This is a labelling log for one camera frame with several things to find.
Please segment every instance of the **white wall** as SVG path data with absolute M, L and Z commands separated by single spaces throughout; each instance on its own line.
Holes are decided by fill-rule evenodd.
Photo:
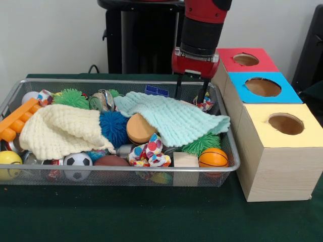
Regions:
M 323 0 L 233 0 L 220 47 L 264 47 L 292 80 Z M 107 71 L 105 10 L 96 0 L 1 0 L 0 102 L 28 73 Z
M 323 0 L 233 0 L 219 47 L 263 47 L 291 82 L 319 4 Z
M 107 72 L 96 0 L 0 0 L 0 102 L 29 73 Z

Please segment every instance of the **orange toy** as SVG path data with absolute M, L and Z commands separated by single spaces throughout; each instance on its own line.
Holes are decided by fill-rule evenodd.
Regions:
M 0 122 L 0 140 L 13 141 L 16 133 L 21 133 L 25 122 L 28 121 L 41 106 L 38 100 L 31 98 L 29 101 L 17 108 L 13 113 Z
M 228 167 L 229 160 L 223 150 L 210 148 L 203 151 L 198 159 L 198 164 L 200 167 Z M 205 175 L 210 178 L 220 178 L 222 176 L 222 172 L 206 172 Z

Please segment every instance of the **black and white ball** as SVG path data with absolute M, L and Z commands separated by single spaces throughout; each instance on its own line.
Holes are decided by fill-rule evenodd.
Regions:
M 85 153 L 70 154 L 64 158 L 64 165 L 93 165 L 91 158 Z M 90 170 L 64 170 L 67 179 L 74 182 L 85 180 L 91 173 Z

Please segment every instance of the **yellow box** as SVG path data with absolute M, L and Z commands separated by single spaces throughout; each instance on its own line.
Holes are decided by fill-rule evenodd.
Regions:
M 323 129 L 306 104 L 244 104 L 236 136 L 248 202 L 310 198 L 323 171 Z

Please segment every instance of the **colorful fabric toy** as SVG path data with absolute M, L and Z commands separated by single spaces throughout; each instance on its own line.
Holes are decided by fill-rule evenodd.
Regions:
M 38 97 L 39 105 L 45 107 L 47 105 L 51 105 L 53 101 L 53 94 L 43 89 L 39 92 Z
M 193 103 L 203 112 L 209 111 L 214 105 L 214 102 L 211 101 L 210 95 L 208 92 L 205 94 L 205 97 L 202 103 L 197 103 L 197 97 L 194 98 Z
M 163 144 L 157 134 L 153 134 L 147 144 L 137 146 L 128 155 L 129 164 L 141 167 L 168 167 L 171 158 L 162 153 Z

